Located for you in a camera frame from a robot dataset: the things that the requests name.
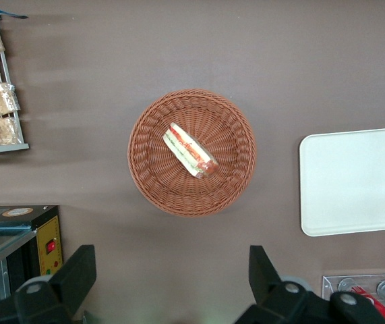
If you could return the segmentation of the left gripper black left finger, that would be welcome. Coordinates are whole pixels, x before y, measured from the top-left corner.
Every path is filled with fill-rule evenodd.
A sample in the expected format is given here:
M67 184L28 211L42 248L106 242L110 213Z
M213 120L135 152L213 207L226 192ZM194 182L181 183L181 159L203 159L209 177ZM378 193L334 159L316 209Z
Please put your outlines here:
M49 280L32 279L15 293L19 322L73 323L95 281L95 248L82 245Z

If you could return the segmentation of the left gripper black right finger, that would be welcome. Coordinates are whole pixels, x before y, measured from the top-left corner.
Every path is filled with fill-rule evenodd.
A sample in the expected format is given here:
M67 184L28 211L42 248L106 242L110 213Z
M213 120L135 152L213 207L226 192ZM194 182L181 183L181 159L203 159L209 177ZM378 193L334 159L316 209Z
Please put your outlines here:
M249 285L255 303L237 323L329 323L328 302L300 283L283 281L262 246L249 248Z

